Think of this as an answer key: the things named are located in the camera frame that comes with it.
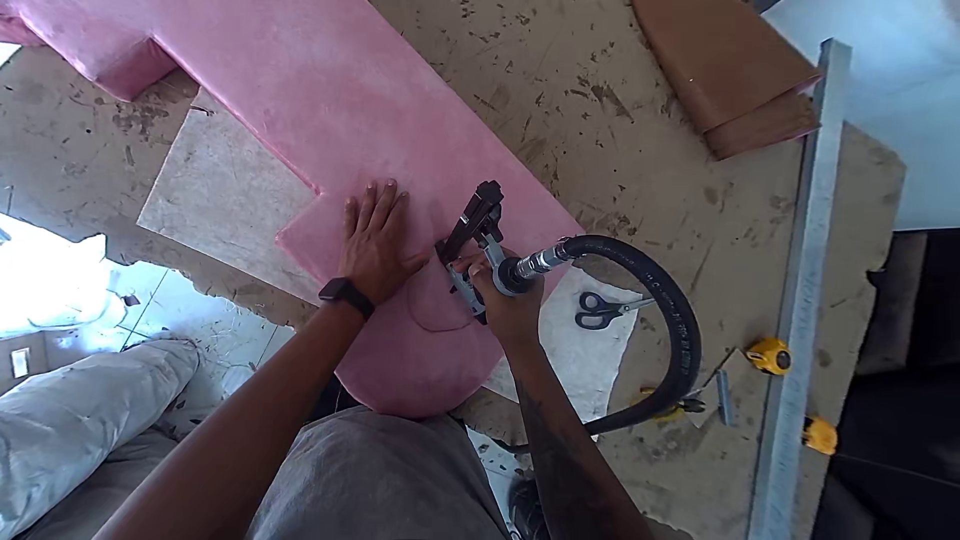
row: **pink fabric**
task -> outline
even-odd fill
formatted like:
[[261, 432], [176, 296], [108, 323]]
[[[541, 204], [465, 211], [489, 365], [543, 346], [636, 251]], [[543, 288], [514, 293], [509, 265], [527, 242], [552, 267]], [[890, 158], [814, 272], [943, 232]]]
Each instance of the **pink fabric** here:
[[[319, 282], [336, 271], [344, 199], [372, 179], [412, 193], [407, 253], [449, 233], [485, 180], [503, 186], [515, 250], [582, 231], [366, 0], [0, 0], [0, 13], [121, 99], [173, 61], [190, 72], [318, 194], [278, 241]], [[486, 379], [499, 347], [448, 288], [434, 259], [377, 310], [337, 370], [358, 400], [421, 417]]]
[[0, 13], [0, 42], [42, 45], [43, 39], [27, 28], [20, 17]]

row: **work table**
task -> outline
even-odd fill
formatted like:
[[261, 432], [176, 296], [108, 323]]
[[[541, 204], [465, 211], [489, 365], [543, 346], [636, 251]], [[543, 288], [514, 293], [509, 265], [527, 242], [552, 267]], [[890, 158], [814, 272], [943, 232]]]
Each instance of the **work table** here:
[[[373, 3], [588, 232], [627, 241], [671, 273], [698, 317], [702, 371], [775, 333], [800, 141], [712, 158], [619, 1]], [[204, 114], [191, 110], [189, 78], [175, 72], [123, 104], [37, 49], [0, 79], [12, 88], [0, 88], [8, 213], [72, 240], [107, 233], [110, 258], [181, 269], [198, 289], [277, 324], [309, 316], [309, 304], [134, 225], [183, 118]], [[847, 127], [809, 405], [833, 422], [873, 306], [866, 272], [884, 260], [902, 176], [892, 152]], [[584, 266], [631, 286], [606, 265]], [[656, 384], [668, 358], [662, 325], [641, 315], [611, 410]], [[641, 510], [697, 538], [744, 537], [766, 377], [749, 371], [734, 386], [734, 427], [713, 416], [701, 429], [681, 419], [600, 437]], [[518, 407], [492, 392], [457, 412], [491, 436], [519, 436]], [[812, 527], [826, 466], [804, 449], [798, 537]]]

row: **gray shirt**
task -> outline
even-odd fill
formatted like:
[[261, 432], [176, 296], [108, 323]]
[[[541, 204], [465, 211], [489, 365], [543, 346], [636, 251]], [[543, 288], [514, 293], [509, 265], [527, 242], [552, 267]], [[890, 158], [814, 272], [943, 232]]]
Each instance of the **gray shirt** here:
[[248, 538], [510, 538], [487, 474], [447, 415], [358, 406], [303, 428]]

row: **yellow tape measure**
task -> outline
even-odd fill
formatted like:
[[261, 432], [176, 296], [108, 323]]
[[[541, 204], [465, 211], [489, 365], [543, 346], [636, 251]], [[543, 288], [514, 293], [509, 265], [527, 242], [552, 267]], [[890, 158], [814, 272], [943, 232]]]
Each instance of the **yellow tape measure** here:
[[793, 358], [790, 350], [776, 337], [767, 337], [760, 340], [746, 353], [747, 358], [755, 367], [772, 375], [784, 375], [790, 371]]

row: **smartwatch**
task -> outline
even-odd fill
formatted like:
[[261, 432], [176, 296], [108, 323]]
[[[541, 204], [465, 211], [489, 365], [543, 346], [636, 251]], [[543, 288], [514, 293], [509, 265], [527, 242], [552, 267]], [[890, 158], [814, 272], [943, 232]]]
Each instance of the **smartwatch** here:
[[364, 293], [357, 290], [347, 278], [334, 278], [327, 282], [320, 291], [320, 299], [329, 302], [343, 300], [360, 311], [364, 320], [367, 321], [373, 315], [373, 302]]

